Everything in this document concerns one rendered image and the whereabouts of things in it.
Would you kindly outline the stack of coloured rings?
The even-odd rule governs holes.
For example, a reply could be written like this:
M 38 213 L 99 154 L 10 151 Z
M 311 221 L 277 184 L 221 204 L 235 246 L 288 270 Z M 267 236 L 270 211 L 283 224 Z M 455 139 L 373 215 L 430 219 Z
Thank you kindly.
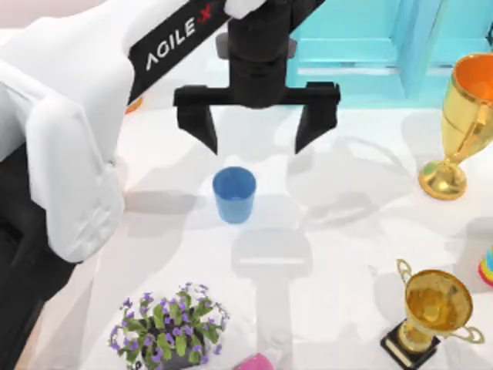
M 490 247 L 478 265 L 478 274 L 486 284 L 493 287 L 493 247 Z

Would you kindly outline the blue cup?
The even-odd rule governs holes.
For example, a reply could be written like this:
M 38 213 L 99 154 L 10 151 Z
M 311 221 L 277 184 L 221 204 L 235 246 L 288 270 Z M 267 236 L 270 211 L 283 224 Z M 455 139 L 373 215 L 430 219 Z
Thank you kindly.
M 241 224 L 251 215 L 257 190 L 255 176 L 241 166 L 229 166 L 213 178 L 213 192 L 220 218 L 228 224 Z

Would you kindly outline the pink object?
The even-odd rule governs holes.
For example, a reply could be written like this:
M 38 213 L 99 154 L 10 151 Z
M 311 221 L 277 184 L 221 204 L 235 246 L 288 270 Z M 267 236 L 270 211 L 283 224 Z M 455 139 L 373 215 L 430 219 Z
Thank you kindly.
M 257 353 L 242 360 L 232 370 L 275 370 L 275 368 L 267 356 Z

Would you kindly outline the gold trophy with orange inside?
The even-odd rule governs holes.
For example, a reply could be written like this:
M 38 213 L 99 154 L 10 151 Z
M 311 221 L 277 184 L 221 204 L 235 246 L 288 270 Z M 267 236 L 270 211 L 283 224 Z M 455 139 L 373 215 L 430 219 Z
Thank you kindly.
M 451 73 L 441 111 L 444 159 L 419 172 L 421 189 L 438 200 L 456 200 L 467 187 L 460 164 L 493 141 L 493 52 L 459 59 Z

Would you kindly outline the potted plant with purple flowers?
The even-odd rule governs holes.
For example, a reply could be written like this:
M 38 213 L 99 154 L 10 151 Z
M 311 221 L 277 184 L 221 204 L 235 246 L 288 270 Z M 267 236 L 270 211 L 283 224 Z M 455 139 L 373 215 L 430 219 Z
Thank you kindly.
M 186 282 L 171 297 L 145 292 L 127 298 L 108 346 L 126 361 L 127 370 L 184 370 L 205 365 L 223 348 L 230 313 L 209 296 L 204 284 Z

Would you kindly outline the gold trophy with black base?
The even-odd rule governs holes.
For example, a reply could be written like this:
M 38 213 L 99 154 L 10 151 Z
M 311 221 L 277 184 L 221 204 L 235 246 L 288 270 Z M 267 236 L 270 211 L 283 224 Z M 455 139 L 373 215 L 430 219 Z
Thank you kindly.
M 467 323 L 473 301 L 454 275 L 436 269 L 413 273 L 403 259 L 397 272 L 404 283 L 405 319 L 381 339 L 381 347 L 402 370 L 418 370 L 435 352 L 442 338 L 456 337 L 483 344 L 485 337 Z

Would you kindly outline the light blue rack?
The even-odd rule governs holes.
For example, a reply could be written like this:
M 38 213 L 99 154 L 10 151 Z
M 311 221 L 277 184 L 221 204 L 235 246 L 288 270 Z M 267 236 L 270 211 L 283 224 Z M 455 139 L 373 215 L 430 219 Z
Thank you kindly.
M 438 108 L 463 56 L 493 52 L 493 0 L 326 0 L 292 34 L 289 86 L 334 81 L 354 108 Z

